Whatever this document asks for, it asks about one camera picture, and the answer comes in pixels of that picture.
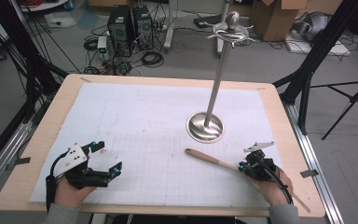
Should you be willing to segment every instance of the black tripod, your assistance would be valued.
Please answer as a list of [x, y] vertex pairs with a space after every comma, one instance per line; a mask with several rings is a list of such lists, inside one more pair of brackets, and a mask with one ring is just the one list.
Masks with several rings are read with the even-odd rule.
[[342, 120], [342, 118], [344, 118], [344, 116], [350, 111], [350, 109], [354, 106], [354, 104], [358, 103], [358, 92], [356, 92], [353, 96], [340, 91], [338, 89], [335, 88], [335, 86], [344, 86], [344, 85], [351, 85], [351, 84], [358, 84], [358, 81], [354, 81], [354, 82], [342, 82], [342, 83], [336, 83], [336, 84], [327, 84], [327, 85], [320, 85], [320, 86], [311, 86], [311, 88], [318, 88], [318, 87], [328, 87], [330, 89], [332, 89], [333, 91], [336, 91], [346, 97], [348, 97], [350, 99], [350, 105], [345, 109], [345, 111], [341, 114], [341, 116], [339, 116], [338, 120], [336, 121], [336, 123], [333, 124], [333, 126], [329, 129], [329, 131], [324, 135], [324, 137], [322, 138], [322, 140], [324, 140], [327, 135], [329, 135], [333, 129], [338, 125], [338, 123]]

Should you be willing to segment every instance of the white paper sheet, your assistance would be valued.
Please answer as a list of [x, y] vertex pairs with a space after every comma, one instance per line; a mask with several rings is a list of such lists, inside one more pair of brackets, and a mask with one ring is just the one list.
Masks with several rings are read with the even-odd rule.
[[[185, 154], [188, 147], [238, 165], [244, 148], [273, 141], [258, 91], [222, 89], [213, 113], [226, 127], [221, 140], [202, 144], [186, 131], [206, 111], [211, 89], [85, 83], [47, 155], [30, 202], [45, 201], [45, 177], [73, 143], [104, 141], [89, 167], [106, 172], [123, 162], [121, 176], [98, 188], [86, 203], [267, 207], [244, 175]], [[282, 167], [275, 146], [263, 150]]]

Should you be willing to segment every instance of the round metal base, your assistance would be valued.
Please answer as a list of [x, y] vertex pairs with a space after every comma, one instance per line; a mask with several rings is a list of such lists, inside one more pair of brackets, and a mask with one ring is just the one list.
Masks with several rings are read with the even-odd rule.
[[214, 114], [208, 126], [204, 126], [206, 112], [192, 115], [186, 124], [187, 132], [192, 138], [201, 143], [214, 143], [223, 137], [225, 127], [223, 122]]

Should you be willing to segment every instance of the hand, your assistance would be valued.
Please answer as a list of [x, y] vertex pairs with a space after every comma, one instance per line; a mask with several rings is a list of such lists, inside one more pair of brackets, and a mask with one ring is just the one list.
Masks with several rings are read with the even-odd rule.
[[95, 189], [97, 188], [85, 187], [83, 189], [77, 189], [73, 187], [65, 177], [61, 177], [57, 181], [54, 203], [71, 208], [79, 208], [84, 199]]
[[[280, 178], [284, 185], [287, 186], [287, 190], [293, 195], [292, 180], [284, 173], [281, 168], [277, 167], [275, 175]], [[287, 199], [284, 196], [282, 190], [275, 181], [261, 181], [255, 180], [249, 177], [255, 188], [259, 189], [264, 196], [264, 199], [271, 206], [287, 204]]]

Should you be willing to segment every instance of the gray floor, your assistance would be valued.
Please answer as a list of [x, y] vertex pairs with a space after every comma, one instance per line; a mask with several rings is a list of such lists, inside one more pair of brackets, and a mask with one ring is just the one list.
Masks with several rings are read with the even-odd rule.
[[[77, 7], [71, 15], [76, 19], [77, 25], [53, 30], [51, 35], [71, 60], [82, 67], [86, 56], [83, 38], [90, 34], [91, 29], [106, 24], [106, 13]], [[178, 18], [175, 25], [196, 28], [192, 23], [193, 18], [194, 15]], [[42, 36], [52, 61], [64, 70], [75, 70], [46, 34]], [[356, 45], [347, 47], [355, 49]], [[176, 30], [171, 50], [168, 54], [163, 54], [164, 64], [159, 68], [138, 67], [139, 72], [132, 70], [131, 76], [213, 79], [218, 63], [215, 51], [215, 40], [205, 38], [204, 33]], [[289, 53], [285, 46], [274, 49], [263, 42], [236, 47], [229, 54], [223, 80], [271, 83], [296, 71], [305, 57], [304, 54]], [[335, 56], [327, 57], [314, 75], [312, 85], [349, 81], [358, 81], [358, 51], [352, 51], [342, 62]], [[340, 89], [348, 94], [355, 94], [358, 85], [343, 86]], [[22, 86], [12, 62], [0, 61], [0, 133], [23, 102]], [[326, 140], [321, 139], [348, 102], [346, 97], [327, 88], [311, 89], [307, 131], [344, 222], [358, 223], [358, 104]], [[8, 176], [9, 172], [3, 174], [0, 188]], [[0, 211], [0, 223], [37, 223], [44, 216], [45, 213]], [[83, 214], [78, 223], [87, 223], [88, 219], [89, 215]], [[243, 219], [248, 223], [267, 223], [264, 218], [259, 217]], [[301, 218], [301, 221], [328, 223], [325, 217]]]

